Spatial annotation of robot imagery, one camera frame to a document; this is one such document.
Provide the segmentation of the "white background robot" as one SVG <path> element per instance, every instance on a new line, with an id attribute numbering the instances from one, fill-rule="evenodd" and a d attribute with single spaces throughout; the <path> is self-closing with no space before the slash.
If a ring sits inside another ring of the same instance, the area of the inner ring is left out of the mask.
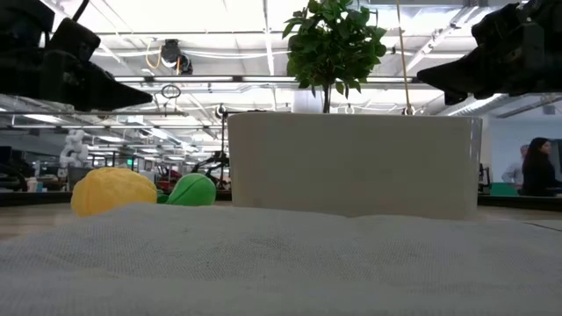
<path id="1" fill-rule="evenodd" d="M 65 137 L 65 145 L 59 156 L 59 163 L 62 168 L 81 168 L 88 160 L 89 149 L 83 143 L 85 131 L 71 129 Z"/>

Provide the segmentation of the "translucent white tupperware container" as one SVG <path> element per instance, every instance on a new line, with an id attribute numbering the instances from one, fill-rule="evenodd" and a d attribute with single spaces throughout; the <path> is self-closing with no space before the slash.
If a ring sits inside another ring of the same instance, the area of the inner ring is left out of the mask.
<path id="1" fill-rule="evenodd" d="M 477 210 L 480 118 L 247 112 L 227 133 L 237 206 L 432 219 Z"/>

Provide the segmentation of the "black ceiling device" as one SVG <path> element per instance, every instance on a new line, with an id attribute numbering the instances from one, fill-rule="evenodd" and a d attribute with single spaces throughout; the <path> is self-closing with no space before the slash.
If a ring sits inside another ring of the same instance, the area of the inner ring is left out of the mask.
<path id="1" fill-rule="evenodd" d="M 177 75 L 191 75 L 193 66 L 191 59 L 179 47 L 178 39 L 166 39 L 161 46 L 161 62 L 175 71 Z"/>

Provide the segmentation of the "green toy pepper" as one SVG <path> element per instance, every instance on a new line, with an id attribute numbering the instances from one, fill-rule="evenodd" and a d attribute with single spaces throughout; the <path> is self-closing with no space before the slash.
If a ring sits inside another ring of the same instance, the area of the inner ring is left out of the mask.
<path id="1" fill-rule="evenodd" d="M 213 205 L 217 195 L 214 182 L 205 175 L 191 173 L 180 178 L 169 195 L 158 194 L 157 203 L 180 206 Z"/>

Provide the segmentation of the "yellow toy lemon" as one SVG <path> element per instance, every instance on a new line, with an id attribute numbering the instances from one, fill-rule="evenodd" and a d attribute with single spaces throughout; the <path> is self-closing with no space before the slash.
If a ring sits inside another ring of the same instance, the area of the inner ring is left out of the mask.
<path id="1" fill-rule="evenodd" d="M 71 208 L 89 217 L 131 203 L 157 202 L 157 189 L 147 177 L 130 169 L 104 167 L 91 170 L 74 186 Z"/>

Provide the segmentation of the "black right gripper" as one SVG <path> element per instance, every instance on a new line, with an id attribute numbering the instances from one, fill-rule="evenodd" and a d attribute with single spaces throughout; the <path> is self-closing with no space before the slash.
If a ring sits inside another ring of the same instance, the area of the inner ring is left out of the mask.
<path id="1" fill-rule="evenodd" d="M 495 48 L 478 47 L 478 79 L 487 94 L 562 92 L 562 29 L 523 22 Z M 463 79 L 475 77 L 478 56 L 467 54 L 442 65 L 425 68 L 417 77 L 444 94 L 445 104 L 459 104 L 481 94 Z"/>

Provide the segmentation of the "teal box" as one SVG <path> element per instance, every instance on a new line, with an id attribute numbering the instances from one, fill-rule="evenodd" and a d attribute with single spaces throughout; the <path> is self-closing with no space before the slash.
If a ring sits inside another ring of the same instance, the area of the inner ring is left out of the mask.
<path id="1" fill-rule="evenodd" d="M 492 183 L 490 195 L 496 197 L 517 197 L 518 188 L 512 183 Z"/>

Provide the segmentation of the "green leafy plant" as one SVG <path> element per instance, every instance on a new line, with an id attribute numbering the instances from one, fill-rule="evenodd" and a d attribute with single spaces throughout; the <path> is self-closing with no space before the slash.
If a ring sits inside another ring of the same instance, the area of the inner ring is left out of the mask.
<path id="1" fill-rule="evenodd" d="M 282 37 L 288 39 L 287 75 L 301 90 L 321 96 L 322 111 L 329 112 L 331 91 L 347 97 L 360 91 L 387 47 L 381 42 L 386 29 L 371 18 L 378 11 L 350 7 L 352 0 L 308 0 L 285 21 Z"/>

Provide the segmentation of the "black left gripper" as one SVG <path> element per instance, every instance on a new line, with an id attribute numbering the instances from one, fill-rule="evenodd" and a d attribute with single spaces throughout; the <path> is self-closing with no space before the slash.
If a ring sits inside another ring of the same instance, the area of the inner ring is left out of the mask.
<path id="1" fill-rule="evenodd" d="M 113 111 L 153 97 L 90 63 L 92 53 L 59 49 L 0 50 L 0 94 L 71 104 L 78 111 Z"/>

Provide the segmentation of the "gray folded cloth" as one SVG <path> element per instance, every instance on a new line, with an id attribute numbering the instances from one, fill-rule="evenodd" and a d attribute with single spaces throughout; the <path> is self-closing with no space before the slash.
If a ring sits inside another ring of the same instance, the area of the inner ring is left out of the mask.
<path id="1" fill-rule="evenodd" d="M 562 221 L 133 204 L 0 241 L 0 316 L 562 316 Z"/>

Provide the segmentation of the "person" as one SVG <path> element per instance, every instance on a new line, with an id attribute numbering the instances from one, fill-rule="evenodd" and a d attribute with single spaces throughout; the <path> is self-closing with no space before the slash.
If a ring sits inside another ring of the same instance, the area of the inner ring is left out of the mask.
<path id="1" fill-rule="evenodd" d="M 529 144 L 522 164 L 523 182 L 519 193 L 523 196 L 554 198 L 562 190 L 550 161 L 551 143 L 537 137 Z"/>
<path id="2" fill-rule="evenodd" d="M 501 175 L 501 180 L 504 183 L 509 183 L 514 186 L 521 186 L 523 183 L 522 165 L 524 163 L 526 154 L 528 152 L 528 145 L 520 147 L 520 158 L 518 161 L 512 162 Z"/>

